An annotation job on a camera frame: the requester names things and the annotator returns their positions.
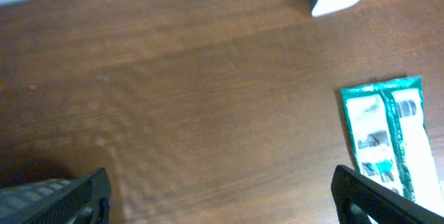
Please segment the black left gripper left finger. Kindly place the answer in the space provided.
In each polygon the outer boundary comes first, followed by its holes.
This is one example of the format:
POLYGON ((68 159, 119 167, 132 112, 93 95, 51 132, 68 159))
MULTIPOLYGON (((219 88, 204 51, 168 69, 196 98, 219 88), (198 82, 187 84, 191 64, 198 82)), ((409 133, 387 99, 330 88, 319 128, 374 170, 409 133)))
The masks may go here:
POLYGON ((1 224, 108 224, 111 195, 104 168, 82 178, 53 178, 4 188, 1 224))

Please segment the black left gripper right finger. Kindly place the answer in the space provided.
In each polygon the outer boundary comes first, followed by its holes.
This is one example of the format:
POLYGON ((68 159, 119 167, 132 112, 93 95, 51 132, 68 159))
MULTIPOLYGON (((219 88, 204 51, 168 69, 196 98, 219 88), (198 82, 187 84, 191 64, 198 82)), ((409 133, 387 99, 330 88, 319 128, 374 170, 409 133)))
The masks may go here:
POLYGON ((331 192, 341 224, 442 223, 443 217, 344 165, 335 168, 331 192))

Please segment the green white package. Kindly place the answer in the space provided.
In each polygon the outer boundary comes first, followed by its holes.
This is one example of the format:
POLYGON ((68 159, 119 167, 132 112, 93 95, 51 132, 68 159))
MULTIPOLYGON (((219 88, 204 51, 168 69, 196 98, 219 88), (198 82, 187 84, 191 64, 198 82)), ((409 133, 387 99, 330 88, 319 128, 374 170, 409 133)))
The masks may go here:
POLYGON ((341 97, 358 172, 442 216, 421 77, 345 88, 341 97))

